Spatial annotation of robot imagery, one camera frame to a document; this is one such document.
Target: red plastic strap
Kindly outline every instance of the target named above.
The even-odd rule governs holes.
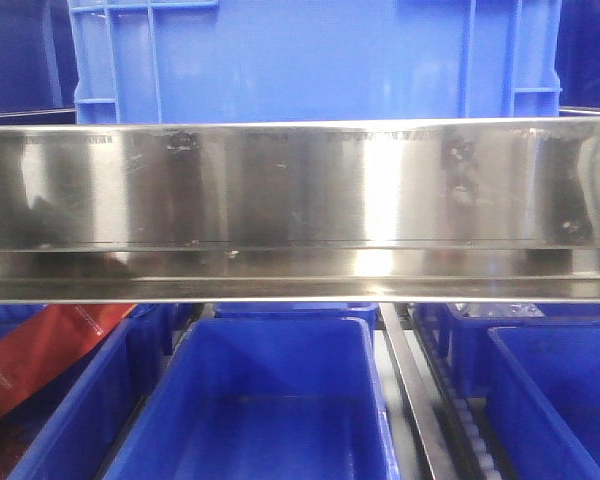
[[[89,353],[134,304],[50,305],[0,340],[0,418]]]

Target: blue plastic bin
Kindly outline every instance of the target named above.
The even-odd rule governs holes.
[[[520,480],[600,480],[600,326],[496,328],[486,412]]]
[[[564,0],[556,68],[562,105],[600,108],[600,0]]]
[[[289,477],[399,479],[359,319],[196,322],[104,478]]]
[[[560,0],[69,0],[79,123],[556,115]]]
[[[363,302],[227,302],[214,306],[216,318],[342,318],[364,320],[371,343],[378,320],[378,304]]]
[[[436,353],[449,368],[451,381],[463,397],[484,397],[490,388],[492,346],[487,330],[519,325],[600,323],[600,304],[548,304],[535,306],[544,317],[464,317],[446,304],[423,304],[420,315],[438,319]]]
[[[0,322],[18,322],[26,320],[41,311],[40,304],[0,304]]]
[[[77,84],[66,0],[0,1],[0,112],[70,107]]]
[[[1,421],[18,429],[19,441],[30,443],[22,458],[13,460],[10,480],[93,478],[162,373],[162,332],[176,307],[136,307],[99,348]],[[0,338],[17,325],[0,322]]]

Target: metal guide rail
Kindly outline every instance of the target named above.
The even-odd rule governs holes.
[[[600,118],[0,127],[0,301],[600,300]]]

